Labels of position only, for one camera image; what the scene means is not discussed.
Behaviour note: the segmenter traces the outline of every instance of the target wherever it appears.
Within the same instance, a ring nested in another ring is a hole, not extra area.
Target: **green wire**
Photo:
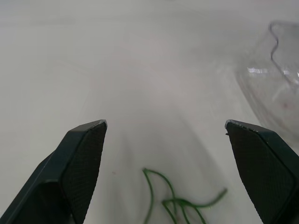
[[[198,216],[200,217],[202,224],[206,224],[205,219],[203,218],[203,216],[201,215],[201,213],[198,211],[198,209],[197,209],[197,208],[194,208],[194,210],[196,211],[196,213],[197,213]]]
[[[144,220],[144,224],[147,224],[149,222],[149,219],[150,219],[150,216],[151,216],[151,213],[152,213],[152,210],[153,210],[153,206],[154,206],[154,190],[153,190],[153,186],[150,182],[150,178],[148,176],[148,173],[153,173],[153,174],[156,174],[160,177],[162,177],[166,183],[168,184],[170,190],[171,190],[171,194],[172,194],[172,198],[171,199],[168,199],[168,200],[163,200],[162,201],[162,205],[163,207],[165,208],[165,210],[168,212],[168,214],[170,215],[171,219],[173,220],[174,224],[178,224],[177,222],[177,207],[176,207],[176,203],[181,207],[182,209],[182,213],[183,213],[183,216],[184,216],[184,219],[186,221],[187,224],[190,224],[189,220],[188,220],[188,217],[186,215],[186,212],[185,212],[185,206],[187,207],[192,207],[196,213],[198,214],[198,216],[200,217],[201,219],[201,222],[203,224],[206,224],[206,221],[205,219],[203,218],[202,214],[200,213],[200,211],[198,210],[198,208],[210,208],[211,206],[215,205],[216,203],[218,203],[227,193],[227,189],[224,189],[222,192],[220,192],[220,194],[215,198],[213,199],[212,201],[206,203],[206,204],[193,204],[185,199],[182,199],[182,198],[176,198],[175,197],[175,192],[174,192],[174,188],[172,186],[172,184],[170,183],[170,181],[161,173],[157,172],[157,171],[154,171],[154,170],[150,170],[150,169],[146,169],[144,168],[143,170],[143,173],[145,175],[145,178],[147,180],[147,183],[149,185],[149,190],[150,190],[150,205],[149,205],[149,210],[148,210],[148,213],[146,215],[146,218]],[[172,212],[169,210],[169,208],[167,207],[167,204],[168,203],[173,203],[173,209],[174,209],[174,214],[175,216],[172,214]]]
[[[168,214],[170,215],[171,219],[173,220],[174,224],[177,224],[177,220],[176,218],[173,216],[172,212],[169,210],[169,208],[167,207],[165,202],[162,202],[162,205],[164,206],[165,210],[168,212]]]
[[[149,219],[150,219],[150,215],[151,215],[151,212],[153,211],[153,207],[154,207],[154,190],[153,190],[153,186],[151,185],[150,183],[150,179],[149,179],[149,176],[146,172],[146,169],[143,169],[143,173],[145,175],[145,178],[149,184],[149,190],[150,190],[150,205],[149,205],[149,211],[148,211],[148,214],[146,215],[146,218],[144,220],[144,224],[147,224],[149,222]]]
[[[181,203],[181,204],[189,205],[194,208],[209,208],[217,204],[226,195],[227,191],[228,191],[227,189],[224,189],[222,192],[219,193],[219,195],[215,199],[213,199],[212,201],[206,204],[193,204],[182,198],[174,198],[174,199],[172,198],[166,200],[166,202]]]
[[[172,194],[172,198],[173,199],[176,198],[175,193],[174,193],[174,189],[172,187],[172,184],[170,183],[170,181],[163,174],[161,174],[161,173],[159,173],[157,171],[151,170],[151,169],[146,169],[146,168],[143,169],[143,172],[145,172],[145,173],[153,173],[153,174],[156,174],[156,175],[162,177],[166,181],[166,183],[168,184],[168,186],[170,188],[170,191],[171,191],[171,194]],[[173,209],[174,209],[174,214],[176,215],[177,214],[177,207],[176,207],[175,202],[173,202]]]

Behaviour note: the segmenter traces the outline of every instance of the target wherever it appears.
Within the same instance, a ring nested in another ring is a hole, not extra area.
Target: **white table surface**
[[[106,119],[85,224],[142,224],[142,174],[165,173],[210,224],[261,224],[225,135],[258,124],[235,81],[239,55],[271,20],[298,21],[296,0],[4,0],[0,3],[0,215],[65,133]],[[153,177],[150,223],[171,223]]]

